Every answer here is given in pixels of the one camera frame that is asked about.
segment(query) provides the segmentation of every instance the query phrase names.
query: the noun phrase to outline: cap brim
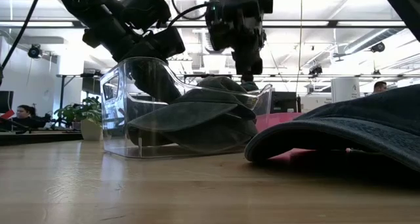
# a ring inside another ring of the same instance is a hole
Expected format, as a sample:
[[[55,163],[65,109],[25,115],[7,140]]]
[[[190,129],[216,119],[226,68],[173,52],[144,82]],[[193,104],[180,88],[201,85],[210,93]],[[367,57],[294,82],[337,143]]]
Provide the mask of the cap brim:
[[[136,118],[128,125],[146,131],[174,132],[208,122],[237,106],[218,102],[178,102]]]
[[[245,157],[260,162],[293,148],[376,151],[420,171],[420,136],[349,118],[311,118],[276,125],[248,143]]]

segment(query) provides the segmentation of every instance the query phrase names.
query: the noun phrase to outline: black hair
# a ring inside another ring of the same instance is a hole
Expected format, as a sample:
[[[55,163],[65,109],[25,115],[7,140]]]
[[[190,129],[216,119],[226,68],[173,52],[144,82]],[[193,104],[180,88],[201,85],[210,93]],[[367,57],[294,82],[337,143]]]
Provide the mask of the black hair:
[[[252,75],[251,72],[246,72],[242,75],[241,81],[254,82],[254,76]]]
[[[384,85],[386,86],[387,83],[386,82],[383,82],[383,81],[378,81],[378,82],[375,83],[375,85],[373,86],[373,88],[376,89],[376,88],[382,87]]]
[[[23,108],[26,112],[29,112],[29,114],[31,116],[36,116],[37,115],[36,109],[34,107],[32,107],[32,106],[20,105],[20,106],[18,106],[18,108]]]

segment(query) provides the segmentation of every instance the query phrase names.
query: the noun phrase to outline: man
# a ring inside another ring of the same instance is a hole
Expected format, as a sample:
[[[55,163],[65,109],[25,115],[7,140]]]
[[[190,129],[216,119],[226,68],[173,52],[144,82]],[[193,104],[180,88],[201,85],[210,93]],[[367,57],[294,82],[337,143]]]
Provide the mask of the man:
[[[248,92],[258,90],[258,86],[254,83],[254,76],[251,72],[242,75],[241,86]]]
[[[378,81],[375,83],[375,86],[373,86],[373,93],[382,93],[387,90],[387,83],[383,81]]]

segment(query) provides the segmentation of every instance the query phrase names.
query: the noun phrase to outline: white pillar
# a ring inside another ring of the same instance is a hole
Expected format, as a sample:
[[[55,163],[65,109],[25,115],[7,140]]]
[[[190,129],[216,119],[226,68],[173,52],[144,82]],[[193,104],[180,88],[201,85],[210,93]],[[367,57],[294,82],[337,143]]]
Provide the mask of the white pillar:
[[[76,50],[68,49],[57,60],[58,74],[60,75],[80,75],[83,73],[85,55]],[[66,77],[65,82],[71,80],[71,76]],[[80,103],[82,78],[74,78],[64,88],[63,107],[71,103]],[[54,111],[60,108],[62,78],[55,78],[54,81]]]
[[[331,80],[333,102],[342,102],[360,97],[359,78],[335,78]]]

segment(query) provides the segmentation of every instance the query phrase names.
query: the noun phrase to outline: dark gray cap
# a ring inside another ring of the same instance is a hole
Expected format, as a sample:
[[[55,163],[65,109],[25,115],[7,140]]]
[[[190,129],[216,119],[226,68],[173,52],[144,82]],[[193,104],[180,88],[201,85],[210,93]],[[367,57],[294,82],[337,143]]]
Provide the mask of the dark gray cap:
[[[245,157],[259,162],[292,148],[354,148],[380,152],[420,171],[419,110],[420,85],[328,104],[259,133]]]
[[[145,137],[164,136],[195,152],[245,146],[257,134],[245,89],[226,77],[208,77],[198,86],[206,89],[192,89],[128,126]]]

